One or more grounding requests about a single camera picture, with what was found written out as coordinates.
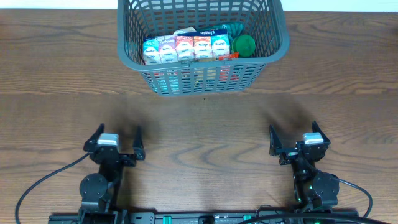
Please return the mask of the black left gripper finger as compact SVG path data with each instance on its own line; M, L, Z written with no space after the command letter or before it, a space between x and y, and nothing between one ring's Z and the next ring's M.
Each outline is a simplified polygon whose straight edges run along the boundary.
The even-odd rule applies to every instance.
M91 137L84 143L83 150L85 152L95 152L97 150L98 139L104 133L104 124L101 123L98 129L91 135Z
M138 126L136 129L132 148L134 150L134 155L136 157L136 160L143 161L146 158L146 153L142 141L142 129L140 126Z

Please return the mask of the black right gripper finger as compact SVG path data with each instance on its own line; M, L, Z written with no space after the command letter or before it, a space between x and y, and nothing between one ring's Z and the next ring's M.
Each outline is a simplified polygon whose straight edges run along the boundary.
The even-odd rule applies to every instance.
M325 133L320 129L319 125L317 124L316 121L312 122L312 131L314 133L320 133L321 137L323 138L323 143L326 145L330 145L330 140L329 138L325 135Z
M282 143L273 125L269 126L269 136L270 136L269 154L271 156L279 155L282 152Z

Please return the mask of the mint green wipes packet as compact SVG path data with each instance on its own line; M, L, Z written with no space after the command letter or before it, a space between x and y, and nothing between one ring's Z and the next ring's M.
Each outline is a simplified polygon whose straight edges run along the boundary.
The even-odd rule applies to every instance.
M156 79L153 88L154 91L165 95L180 93L180 85L177 78L164 79L161 77Z

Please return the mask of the red spaghetti packet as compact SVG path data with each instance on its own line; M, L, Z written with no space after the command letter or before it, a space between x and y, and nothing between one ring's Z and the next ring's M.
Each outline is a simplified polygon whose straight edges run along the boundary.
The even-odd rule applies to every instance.
M224 54L224 55L219 55L213 58L200 58L197 61L198 62L214 62L214 61L224 61L224 60L232 60L236 59L239 57L239 54L236 53L230 53L230 54ZM228 74L230 71L230 67L224 66L221 68L220 75L219 75L219 81L225 82L228 79Z

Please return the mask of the green lid jar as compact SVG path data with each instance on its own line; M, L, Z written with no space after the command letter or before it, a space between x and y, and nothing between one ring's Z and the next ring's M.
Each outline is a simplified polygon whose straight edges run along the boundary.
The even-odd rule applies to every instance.
M235 38L232 43L233 53L238 53L239 57L251 57L256 49L255 40L247 34Z

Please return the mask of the green Nescafe coffee pouch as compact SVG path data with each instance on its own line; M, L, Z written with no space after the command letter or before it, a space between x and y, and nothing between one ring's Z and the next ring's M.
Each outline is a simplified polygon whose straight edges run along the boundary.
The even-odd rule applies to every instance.
M241 22L227 22L223 24L218 24L213 27L214 29L226 29L228 39L232 42L235 38L241 35L244 30L244 24Z

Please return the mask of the Kleenex tissue multipack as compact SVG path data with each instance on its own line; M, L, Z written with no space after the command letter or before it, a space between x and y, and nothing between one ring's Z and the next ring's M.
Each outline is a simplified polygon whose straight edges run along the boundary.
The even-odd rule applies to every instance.
M215 29L148 38L142 52L146 65L157 65L213 58L231 50L227 30Z

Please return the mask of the beige powder pouch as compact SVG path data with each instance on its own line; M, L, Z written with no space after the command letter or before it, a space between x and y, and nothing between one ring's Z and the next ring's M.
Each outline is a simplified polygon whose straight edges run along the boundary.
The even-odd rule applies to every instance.
M174 35L186 34L186 33L191 33L191 32L195 32L195 31L196 31L196 30L195 30L195 28L193 28L193 27L186 27L186 28L184 28L184 29L176 30L176 31L174 32Z

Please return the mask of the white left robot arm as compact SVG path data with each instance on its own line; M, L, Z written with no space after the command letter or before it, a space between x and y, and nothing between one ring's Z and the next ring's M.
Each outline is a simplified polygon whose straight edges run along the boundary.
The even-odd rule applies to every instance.
M87 175L80 183L78 223L130 222L128 211L116 204L124 168L136 166L146 156L140 127L134 133L132 149L132 154L121 153L119 135L105 133L104 124L85 142L83 150L99 165L99 171Z

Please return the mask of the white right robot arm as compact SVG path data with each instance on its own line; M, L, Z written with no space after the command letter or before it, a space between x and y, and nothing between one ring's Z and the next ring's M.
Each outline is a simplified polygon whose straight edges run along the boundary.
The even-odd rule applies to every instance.
M296 213L327 211L338 204L339 182L332 174L319 171L315 163L329 148L330 140L312 122L312 132L303 134L294 147L284 147L273 126L269 126L269 154L279 156L280 165L290 165L293 171Z

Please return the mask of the grey plastic basket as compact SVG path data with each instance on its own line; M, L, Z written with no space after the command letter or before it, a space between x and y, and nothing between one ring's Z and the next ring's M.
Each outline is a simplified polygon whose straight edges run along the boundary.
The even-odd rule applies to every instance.
M280 0L118 0L118 54L122 63L139 72L154 91L156 79L177 78L180 93L163 96L239 91L249 87L267 64L289 49L289 34ZM256 49L249 58L214 62L177 62L146 65L142 47L146 38L170 35L186 27L196 30L227 22L244 24ZM219 81L221 68L230 67L228 79Z

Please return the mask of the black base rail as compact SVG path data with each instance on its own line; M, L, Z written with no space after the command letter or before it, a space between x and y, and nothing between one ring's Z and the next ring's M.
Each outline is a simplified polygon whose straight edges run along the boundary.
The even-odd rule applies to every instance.
M286 211L271 208L256 212L224 213L154 213L119 211L111 213L77 214L58 213L49 216L48 224L84 224L84 223L125 223L125 224L229 224L263 217L266 215L286 215Z

